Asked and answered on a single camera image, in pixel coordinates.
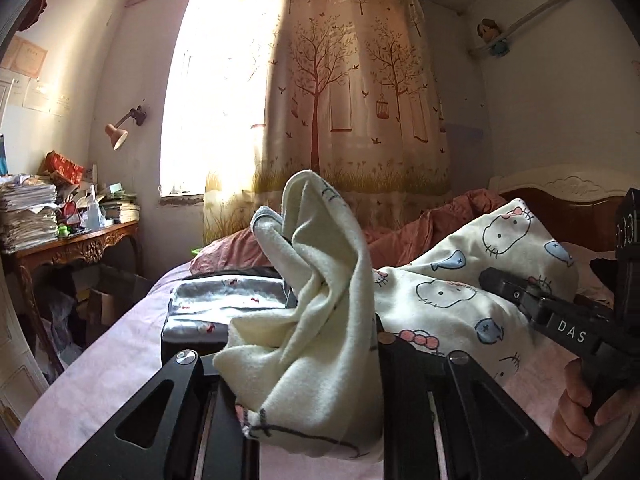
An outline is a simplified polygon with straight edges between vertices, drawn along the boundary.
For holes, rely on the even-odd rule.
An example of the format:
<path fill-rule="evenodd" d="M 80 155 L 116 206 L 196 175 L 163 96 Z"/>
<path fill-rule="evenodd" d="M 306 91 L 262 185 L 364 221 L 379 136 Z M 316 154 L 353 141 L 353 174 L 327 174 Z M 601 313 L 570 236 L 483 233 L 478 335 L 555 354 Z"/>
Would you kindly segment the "person's right hand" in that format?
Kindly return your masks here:
<path fill-rule="evenodd" d="M 639 407 L 639 388 L 618 390 L 590 422 L 585 409 L 591 405 L 592 392 L 582 380 L 580 359 L 566 364 L 564 378 L 565 389 L 552 416 L 549 438 L 565 456 L 582 457 L 594 428 L 603 427 Z"/>

